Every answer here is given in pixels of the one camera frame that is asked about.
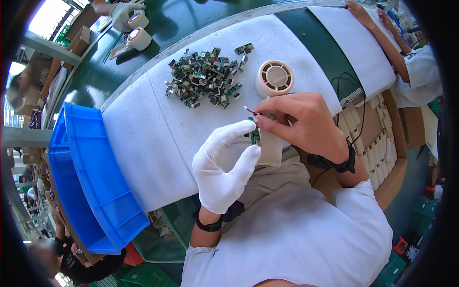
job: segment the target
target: red object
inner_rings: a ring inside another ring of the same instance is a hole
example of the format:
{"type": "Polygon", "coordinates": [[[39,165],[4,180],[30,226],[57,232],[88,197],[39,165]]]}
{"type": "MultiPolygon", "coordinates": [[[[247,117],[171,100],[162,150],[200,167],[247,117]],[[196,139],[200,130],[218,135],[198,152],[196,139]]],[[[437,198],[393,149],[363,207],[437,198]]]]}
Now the red object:
{"type": "Polygon", "coordinates": [[[394,247],[392,247],[392,251],[396,253],[398,256],[401,256],[403,253],[405,253],[406,247],[408,247],[408,243],[404,241],[402,237],[399,237],[400,241],[398,244],[394,247]]]}
{"type": "Polygon", "coordinates": [[[425,197],[433,198],[433,193],[435,192],[435,186],[426,186],[425,187],[425,197]]]}
{"type": "Polygon", "coordinates": [[[124,262],[127,265],[136,266],[144,261],[145,260],[143,260],[143,258],[137,252],[137,249],[135,249],[134,244],[129,242],[129,244],[126,246],[126,257],[124,257],[124,262]]]}

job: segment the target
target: workbench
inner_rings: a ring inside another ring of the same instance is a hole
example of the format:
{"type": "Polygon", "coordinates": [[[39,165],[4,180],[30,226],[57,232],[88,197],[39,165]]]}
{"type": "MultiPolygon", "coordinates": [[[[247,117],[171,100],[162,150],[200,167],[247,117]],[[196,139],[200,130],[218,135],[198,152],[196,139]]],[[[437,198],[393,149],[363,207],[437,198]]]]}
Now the workbench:
{"type": "MultiPolygon", "coordinates": [[[[311,52],[335,90],[337,77],[341,72],[357,77],[332,36],[319,20],[304,8],[306,5],[343,6],[343,1],[147,0],[144,3],[146,15],[150,19],[146,31],[152,35],[152,43],[143,51],[131,50],[125,55],[102,63],[119,36],[119,32],[114,28],[105,29],[85,52],[81,64],[70,75],[59,99],[51,109],[52,113],[59,112],[64,100],[71,104],[101,108],[123,82],[174,43],[200,31],[205,33],[205,29],[202,28],[224,18],[234,15],[239,20],[245,20],[253,17],[255,12],[260,15],[274,13],[284,22],[311,52]]],[[[91,31],[97,30],[98,25],[99,21],[96,21],[91,31]]],[[[116,45],[122,41],[122,38],[119,39],[116,45]]],[[[342,81],[337,94],[341,100],[358,89],[358,84],[342,81]]],[[[53,126],[54,120],[50,117],[48,128],[53,126]]]]}

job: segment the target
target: black shirt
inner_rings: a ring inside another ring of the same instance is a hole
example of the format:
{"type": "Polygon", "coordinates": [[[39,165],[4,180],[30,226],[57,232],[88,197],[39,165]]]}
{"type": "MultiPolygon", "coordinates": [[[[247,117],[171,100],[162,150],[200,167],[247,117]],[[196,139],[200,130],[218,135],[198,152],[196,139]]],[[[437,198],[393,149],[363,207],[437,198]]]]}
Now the black shirt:
{"type": "Polygon", "coordinates": [[[98,261],[94,266],[85,267],[80,263],[78,258],[72,254],[71,248],[73,241],[71,238],[61,240],[56,237],[55,240],[61,246],[66,244],[63,248],[64,258],[61,263],[61,272],[75,283],[79,284],[89,284],[99,281],[115,273],[118,271],[126,256],[126,249],[123,248],[121,250],[121,255],[106,255],[103,260],[98,261]]]}

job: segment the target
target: gray glove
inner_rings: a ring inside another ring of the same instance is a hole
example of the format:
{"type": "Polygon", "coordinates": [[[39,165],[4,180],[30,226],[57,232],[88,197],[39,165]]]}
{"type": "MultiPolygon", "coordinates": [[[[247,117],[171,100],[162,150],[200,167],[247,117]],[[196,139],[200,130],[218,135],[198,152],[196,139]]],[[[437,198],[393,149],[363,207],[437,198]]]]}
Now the gray glove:
{"type": "Polygon", "coordinates": [[[120,32],[131,32],[132,28],[128,25],[129,13],[134,10],[144,10],[145,6],[135,3],[117,3],[110,16],[113,18],[112,26],[120,32]]]}

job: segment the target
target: worker in white shirt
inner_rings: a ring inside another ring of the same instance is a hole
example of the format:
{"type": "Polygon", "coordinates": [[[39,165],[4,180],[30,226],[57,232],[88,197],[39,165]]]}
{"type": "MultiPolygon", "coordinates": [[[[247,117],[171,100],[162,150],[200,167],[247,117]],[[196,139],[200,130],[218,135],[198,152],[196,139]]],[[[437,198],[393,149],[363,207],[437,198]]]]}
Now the worker in white shirt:
{"type": "Polygon", "coordinates": [[[381,22],[402,48],[405,54],[402,56],[359,3],[347,0],[346,5],[362,25],[373,34],[397,70],[397,79],[391,91],[398,108],[424,106],[443,95],[440,71],[429,45],[412,50],[395,29],[390,17],[383,10],[378,9],[381,22]]]}
{"type": "Polygon", "coordinates": [[[321,94],[277,96],[254,110],[266,111],[276,111],[279,122],[258,115],[259,127],[323,156],[338,171],[342,188],[328,203],[310,186],[293,147],[284,149],[280,167],[260,168],[261,149],[251,145],[225,172],[222,159],[231,144],[256,124],[241,121],[216,129],[193,158],[202,206],[181,286],[368,287],[388,262],[392,229],[362,161],[321,94]],[[222,214],[236,200],[245,211],[222,229],[222,214]]]}
{"type": "Polygon", "coordinates": [[[124,3],[129,0],[91,0],[90,3],[97,15],[111,16],[113,18],[112,26],[120,32],[131,32],[132,28],[128,25],[129,13],[134,10],[144,10],[145,6],[136,3],[124,3]]]}

